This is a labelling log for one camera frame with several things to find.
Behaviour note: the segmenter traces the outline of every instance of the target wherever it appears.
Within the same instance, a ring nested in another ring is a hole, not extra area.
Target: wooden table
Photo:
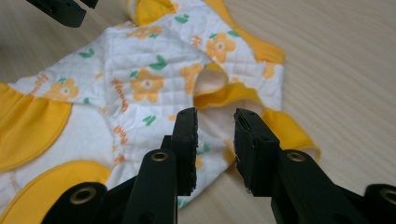
[[[396,186],[396,2],[225,0],[234,19],[285,50],[283,110],[322,148],[338,185]],[[127,21],[99,1],[67,28],[22,0],[0,7],[0,81],[35,75]],[[234,168],[179,212],[179,223],[275,223],[270,200],[252,198]]]

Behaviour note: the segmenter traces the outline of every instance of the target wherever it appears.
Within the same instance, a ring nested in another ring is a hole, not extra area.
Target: baby garment
[[[29,203],[42,203],[42,212],[28,214],[25,220],[42,218],[56,197],[29,202],[32,197],[26,195],[37,194],[36,186],[43,183],[58,183],[51,180],[54,173],[78,173],[91,166],[91,178],[106,182],[109,189],[137,175],[144,155],[172,133],[177,112],[193,106],[199,110],[197,189],[190,197],[179,197],[179,207],[233,163],[237,107],[260,114],[282,148],[313,152],[318,160],[319,150],[309,136],[279,111],[283,52],[237,27],[222,1],[124,4],[137,27],[126,22],[107,28],[90,45],[36,76],[0,85],[9,95],[0,103],[6,108],[0,109],[6,118],[0,122],[0,150],[11,158],[12,148],[18,147],[17,156],[0,166],[0,222],[15,222],[18,211]],[[47,113],[30,113],[37,99],[37,111]],[[18,125],[6,131],[14,121]],[[48,137],[34,145],[16,145],[19,130],[29,123],[42,124]],[[0,156],[2,162],[7,158]],[[108,175],[100,175],[103,170]],[[78,180],[83,182],[82,173]],[[58,193],[70,188],[56,185]]]

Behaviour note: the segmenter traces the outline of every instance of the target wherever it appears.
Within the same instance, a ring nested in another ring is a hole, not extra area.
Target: cloth
[[[192,106],[199,109],[197,189],[179,197],[179,207],[233,163],[237,107],[259,113],[282,139],[300,133],[292,142],[281,139],[283,148],[313,151],[318,159],[318,148],[298,125],[283,132],[293,123],[278,111],[283,52],[265,42],[260,46],[268,51],[253,50],[258,40],[227,19],[222,1],[124,3],[138,27],[107,28],[90,45],[8,85],[25,96],[70,104],[72,111],[47,151],[2,170],[0,212],[35,177],[70,161],[103,164],[111,170],[107,187],[116,187],[137,175],[143,156],[172,133],[177,112]]]

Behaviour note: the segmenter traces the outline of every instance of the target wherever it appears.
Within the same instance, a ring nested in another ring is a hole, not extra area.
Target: light wood surface
[[[322,149],[332,181],[363,194],[396,186],[396,2],[225,0],[232,16],[287,55],[284,111]],[[23,0],[0,7],[0,81],[37,74],[127,21],[99,1],[81,28],[67,28]],[[185,209],[179,223],[275,223],[270,200],[248,195],[234,168]]]

